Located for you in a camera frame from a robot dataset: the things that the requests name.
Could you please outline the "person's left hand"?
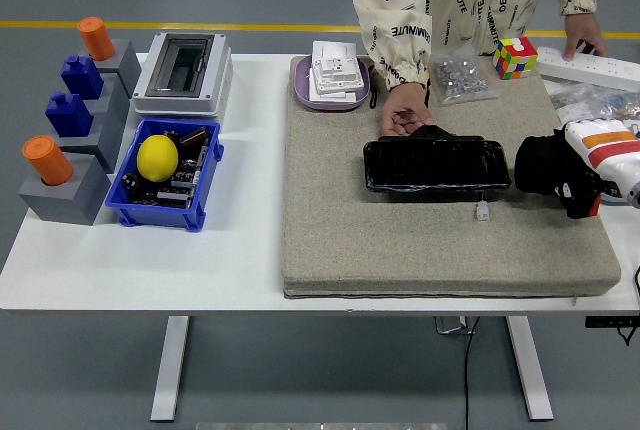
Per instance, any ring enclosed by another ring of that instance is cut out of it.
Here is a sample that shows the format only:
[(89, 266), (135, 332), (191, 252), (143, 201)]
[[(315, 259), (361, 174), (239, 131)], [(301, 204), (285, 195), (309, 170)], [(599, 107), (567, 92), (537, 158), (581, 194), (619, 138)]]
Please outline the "person's left hand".
[(593, 13), (565, 16), (566, 46), (563, 59), (572, 61), (578, 51), (598, 57), (607, 57), (608, 50), (599, 24)]

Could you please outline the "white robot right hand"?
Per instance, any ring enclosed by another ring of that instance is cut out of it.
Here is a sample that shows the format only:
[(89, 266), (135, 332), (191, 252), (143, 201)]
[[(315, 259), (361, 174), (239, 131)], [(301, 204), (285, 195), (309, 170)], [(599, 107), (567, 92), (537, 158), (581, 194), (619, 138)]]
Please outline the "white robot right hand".
[(639, 208), (639, 137), (622, 121), (567, 122), (561, 136), (604, 184), (601, 193)]

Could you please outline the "person's right hand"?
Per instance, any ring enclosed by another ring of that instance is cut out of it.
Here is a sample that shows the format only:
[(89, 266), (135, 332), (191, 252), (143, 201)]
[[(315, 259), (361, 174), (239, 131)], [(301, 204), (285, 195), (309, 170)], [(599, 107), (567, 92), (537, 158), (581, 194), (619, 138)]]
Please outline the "person's right hand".
[(382, 136), (408, 136), (436, 121), (425, 104), (426, 88), (420, 83), (405, 83), (392, 88), (381, 110)]

